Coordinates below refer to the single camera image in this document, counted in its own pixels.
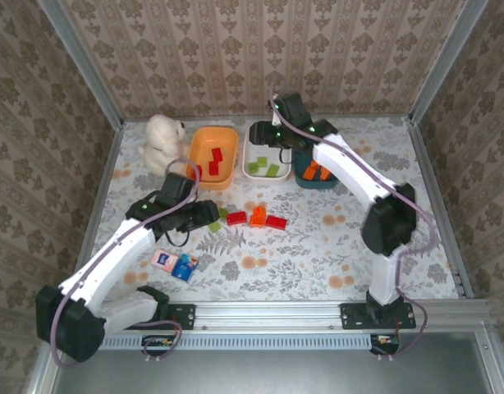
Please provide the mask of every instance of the floral wallpaper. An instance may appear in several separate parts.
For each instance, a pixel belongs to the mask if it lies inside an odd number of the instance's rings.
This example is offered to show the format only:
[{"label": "floral wallpaper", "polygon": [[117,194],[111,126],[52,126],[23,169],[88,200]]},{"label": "floral wallpaper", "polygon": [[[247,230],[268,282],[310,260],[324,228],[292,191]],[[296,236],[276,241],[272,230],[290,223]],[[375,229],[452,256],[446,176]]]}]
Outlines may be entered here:
[{"label": "floral wallpaper", "polygon": [[[328,120],[341,131],[369,164],[396,182],[408,181],[417,200],[429,214],[424,181],[408,138],[404,119],[339,118]],[[212,233],[207,227],[191,233],[186,246],[169,245],[163,237],[158,247],[174,254],[188,253],[199,259],[189,284],[180,282],[149,264],[156,248],[144,252],[112,288],[108,299],[128,296],[138,286],[149,284],[171,300],[184,301],[284,301],[363,300],[368,290],[373,253],[361,239],[365,219],[360,202],[338,184],[330,190],[306,190],[296,184],[293,173],[279,186],[255,186],[241,169],[245,132],[254,120],[185,121],[187,138],[203,126],[229,126],[240,135],[234,176],[224,191],[201,190],[198,199],[211,199],[229,212],[266,207],[268,214],[286,218],[285,231],[228,226]],[[136,200],[163,185],[163,178],[149,173],[138,147],[144,144],[145,123],[127,122],[121,151],[106,198],[95,239],[98,251],[112,236]],[[184,234],[171,232],[176,244]],[[428,230],[419,221],[414,247],[427,241]],[[418,299],[457,298],[443,245],[424,256],[404,260],[401,288]]]},{"label": "floral wallpaper", "polygon": [[0,393],[28,383],[35,295],[73,271],[111,139],[39,5],[0,0]]},{"label": "floral wallpaper", "polygon": [[489,1],[420,122],[477,297],[504,343],[504,1]]},{"label": "floral wallpaper", "polygon": [[408,113],[465,0],[62,0],[126,118]]}]

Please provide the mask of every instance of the white teddy bear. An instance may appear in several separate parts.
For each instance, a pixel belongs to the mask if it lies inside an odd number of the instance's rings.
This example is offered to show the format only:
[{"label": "white teddy bear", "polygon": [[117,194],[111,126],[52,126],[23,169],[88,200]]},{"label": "white teddy bear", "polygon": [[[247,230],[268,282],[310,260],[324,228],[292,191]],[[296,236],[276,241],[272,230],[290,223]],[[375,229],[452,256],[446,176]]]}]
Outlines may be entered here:
[{"label": "white teddy bear", "polygon": [[[157,176],[164,176],[167,165],[176,158],[188,155],[188,144],[181,140],[185,136],[185,124],[164,115],[153,115],[146,125],[148,143],[139,147],[146,167]],[[174,172],[183,173],[184,163],[174,164]]]}]

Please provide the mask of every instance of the purple cable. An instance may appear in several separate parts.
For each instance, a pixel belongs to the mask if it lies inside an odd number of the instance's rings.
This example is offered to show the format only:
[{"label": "purple cable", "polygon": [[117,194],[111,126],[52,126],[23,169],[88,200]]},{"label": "purple cable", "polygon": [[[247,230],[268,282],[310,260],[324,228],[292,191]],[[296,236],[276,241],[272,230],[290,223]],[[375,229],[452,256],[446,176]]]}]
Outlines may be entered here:
[{"label": "purple cable", "polygon": [[[160,326],[162,324],[171,324],[172,326],[174,326],[179,330],[179,334],[177,334],[176,340],[172,343],[172,345],[168,348],[168,350],[164,355],[159,356],[161,359],[164,359],[165,357],[168,357],[179,345],[179,342],[181,341],[181,338],[183,336],[183,327],[181,327],[181,325],[178,322],[174,322],[173,320],[160,320],[158,322],[137,323],[134,324],[134,327],[153,327],[153,326]],[[145,356],[149,357],[148,344],[155,341],[156,339],[159,339],[159,337],[150,337],[145,339],[145,344],[143,347],[143,353]]]},{"label": "purple cable", "polygon": [[424,334],[425,328],[427,327],[427,321],[428,321],[427,310],[418,301],[412,300],[407,295],[405,295],[403,293],[403,291],[401,291],[401,289],[400,289],[401,259],[404,256],[406,256],[406,255],[423,254],[423,253],[430,252],[431,250],[433,250],[434,247],[438,243],[438,238],[436,237],[436,227],[434,226],[434,224],[431,221],[430,217],[427,216],[426,212],[421,207],[419,207],[417,204],[413,203],[412,201],[410,201],[409,199],[407,199],[406,197],[404,197],[403,195],[401,195],[400,193],[398,193],[395,189],[393,189],[390,186],[386,185],[376,175],[374,175],[354,154],[352,154],[348,150],[343,149],[343,147],[341,147],[338,144],[335,144],[335,143],[333,143],[331,141],[328,141],[328,140],[325,140],[325,139],[323,139],[321,137],[317,137],[316,135],[312,135],[310,133],[302,131],[302,130],[298,129],[297,127],[294,127],[293,125],[291,125],[289,123],[289,121],[287,119],[285,119],[282,116],[282,114],[276,108],[276,104],[274,103],[274,99],[273,99],[273,86],[274,86],[274,83],[272,83],[272,79],[271,79],[269,85],[270,85],[270,91],[269,91],[268,101],[270,102],[270,105],[272,107],[273,112],[277,115],[277,117],[279,118],[280,122],[283,125],[285,125],[289,130],[294,131],[296,134],[302,135],[302,136],[304,136],[306,138],[309,138],[310,140],[314,140],[316,142],[320,142],[320,143],[332,146],[334,149],[337,149],[340,152],[342,152],[343,154],[345,154],[359,168],[361,168],[367,175],[369,175],[369,177],[373,181],[375,181],[383,189],[385,189],[386,191],[388,191],[389,193],[391,193],[392,195],[394,195],[396,198],[398,198],[399,200],[401,200],[405,204],[409,205],[427,223],[427,226],[428,226],[428,229],[429,229],[429,241],[428,241],[428,243],[426,245],[422,246],[422,247],[419,247],[418,249],[415,249],[415,250],[404,250],[404,251],[400,252],[398,254],[398,256],[397,256],[397,261],[396,261],[396,276],[395,276],[395,281],[394,281],[395,282],[395,287],[396,287],[396,292],[398,293],[398,295],[400,295],[401,297],[403,297],[404,300],[406,300],[406,301],[410,302],[411,304],[415,305],[416,307],[418,307],[422,311],[422,313],[424,314],[424,321],[422,322],[422,326],[419,329],[418,336],[416,336],[416,338],[404,350],[401,350],[401,351],[397,352],[396,354],[394,354],[392,356],[394,358],[399,357],[400,355],[405,354],[407,351],[409,351],[414,346],[416,346],[416,344],[419,342],[420,338]]},{"label": "purple cable", "polygon": [[141,227],[146,226],[147,224],[154,222],[160,218],[163,218],[167,215],[169,215],[172,212],[177,211],[179,208],[184,207],[190,199],[195,197],[195,193],[197,193],[197,190],[199,189],[199,179],[200,179],[200,174],[199,174],[199,169],[195,165],[194,162],[192,162],[188,158],[177,158],[175,160],[172,160],[166,167],[164,171],[164,176],[168,174],[168,171],[170,170],[170,167],[175,164],[175,163],[188,163],[192,169],[195,172],[195,184],[194,187],[192,187],[192,190],[190,191],[190,194],[183,199],[178,205],[171,207],[169,209],[166,209],[165,211],[162,211],[161,213],[158,213],[157,215],[153,215],[151,218],[148,218],[144,220],[143,222],[133,226],[131,229],[127,230],[125,233],[123,233],[121,236],[119,236],[104,252],[101,253],[101,255],[94,261],[93,264],[89,266],[89,268],[85,271],[85,273],[82,274],[82,277],[79,278],[79,281],[76,282],[76,284],[67,292],[67,294],[62,298],[61,303],[58,305],[57,310],[55,311],[55,314],[53,316],[53,322],[52,322],[52,327],[49,333],[49,342],[50,342],[50,347],[51,347],[51,353],[53,357],[53,361],[55,361],[55,364],[63,369],[69,369],[77,366],[79,363],[75,362],[73,364],[65,364],[62,362],[61,358],[58,356],[57,353],[57,345],[56,345],[56,340],[57,340],[57,326],[58,322],[61,318],[62,311],[64,310],[64,307],[66,306],[68,300],[71,298],[73,293],[77,291],[77,289],[84,285],[84,282],[86,278],[94,271],[94,269],[100,264],[101,261],[104,260],[106,256],[117,246],[120,245],[121,242],[127,238],[131,233],[134,231],[139,230]]}]

